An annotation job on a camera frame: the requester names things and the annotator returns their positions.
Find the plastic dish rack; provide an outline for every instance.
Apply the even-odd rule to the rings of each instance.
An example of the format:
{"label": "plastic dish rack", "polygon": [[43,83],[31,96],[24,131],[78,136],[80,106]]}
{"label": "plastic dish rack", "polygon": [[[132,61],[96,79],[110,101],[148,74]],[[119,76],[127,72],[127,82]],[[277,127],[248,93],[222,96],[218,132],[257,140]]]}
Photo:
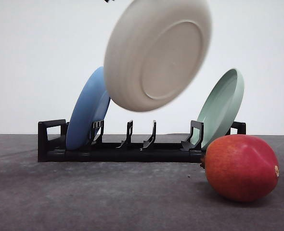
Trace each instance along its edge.
{"label": "plastic dish rack", "polygon": [[[131,142],[133,121],[127,123],[126,139],[120,142],[103,142],[104,121],[91,124],[89,142],[83,147],[66,150],[66,133],[69,122],[65,119],[42,121],[38,123],[38,161],[39,162],[187,162],[200,163],[204,152],[201,150],[204,124],[192,120],[190,134],[180,142],[155,142],[156,121],[153,121],[153,132],[146,141]],[[48,140],[47,128],[61,127],[58,138]],[[246,134],[246,123],[233,122],[231,128],[237,129],[237,134]],[[95,139],[95,130],[100,134]],[[194,129],[199,130],[198,142],[190,142]]]}

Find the gray surface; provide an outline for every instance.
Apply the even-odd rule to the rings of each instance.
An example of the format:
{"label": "gray surface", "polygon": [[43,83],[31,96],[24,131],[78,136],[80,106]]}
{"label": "gray surface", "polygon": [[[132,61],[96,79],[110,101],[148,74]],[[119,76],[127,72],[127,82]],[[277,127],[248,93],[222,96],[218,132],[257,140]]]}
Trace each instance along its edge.
{"label": "gray surface", "polygon": [[37,163],[36,135],[0,135],[0,231],[284,231],[284,136],[263,138],[279,183],[240,204],[218,196],[198,164]]}

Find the white plate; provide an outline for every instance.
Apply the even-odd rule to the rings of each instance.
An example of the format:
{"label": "white plate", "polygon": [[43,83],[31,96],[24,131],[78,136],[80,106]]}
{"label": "white plate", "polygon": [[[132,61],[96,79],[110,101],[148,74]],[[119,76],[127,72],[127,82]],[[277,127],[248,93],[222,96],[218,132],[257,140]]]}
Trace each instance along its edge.
{"label": "white plate", "polygon": [[199,70],[211,35],[205,0],[135,0],[110,37],[104,78],[111,99],[149,111],[177,97]]}

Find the plate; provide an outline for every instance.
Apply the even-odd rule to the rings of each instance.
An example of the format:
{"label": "plate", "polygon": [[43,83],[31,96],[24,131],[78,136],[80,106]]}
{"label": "plate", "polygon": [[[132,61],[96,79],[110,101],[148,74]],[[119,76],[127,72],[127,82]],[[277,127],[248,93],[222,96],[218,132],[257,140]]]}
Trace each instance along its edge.
{"label": "plate", "polygon": [[109,103],[103,67],[100,67],[86,82],[77,100],[67,130],[66,149],[75,150],[88,142],[92,122],[104,119]]}
{"label": "plate", "polygon": [[150,111],[177,97],[199,70],[211,36],[205,0],[135,0],[117,22],[105,53],[111,99]]}
{"label": "plate", "polygon": [[[202,150],[228,132],[242,103],[244,88],[244,78],[237,69],[229,70],[215,85],[197,119],[204,123]],[[191,143],[198,139],[199,131],[195,129]]]}

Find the black object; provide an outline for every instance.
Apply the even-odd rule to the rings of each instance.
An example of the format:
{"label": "black object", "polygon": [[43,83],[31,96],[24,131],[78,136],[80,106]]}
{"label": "black object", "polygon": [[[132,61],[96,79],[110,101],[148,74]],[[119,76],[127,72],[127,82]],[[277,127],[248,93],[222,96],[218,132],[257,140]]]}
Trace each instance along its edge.
{"label": "black object", "polygon": [[[204,155],[201,150],[204,124],[191,121],[190,134],[185,141],[178,143],[155,142],[156,121],[153,121],[153,132],[147,141],[132,143],[131,136],[133,121],[127,123],[126,140],[121,142],[103,142],[104,121],[95,121],[90,128],[90,141],[83,147],[70,151],[66,150],[66,120],[42,121],[38,123],[38,161],[39,162],[189,162],[200,163]],[[61,135],[48,140],[47,128],[61,126]],[[231,128],[237,129],[237,134],[246,134],[246,124],[234,122]],[[101,129],[94,140],[95,130]],[[191,144],[194,129],[199,130],[198,142]]]}

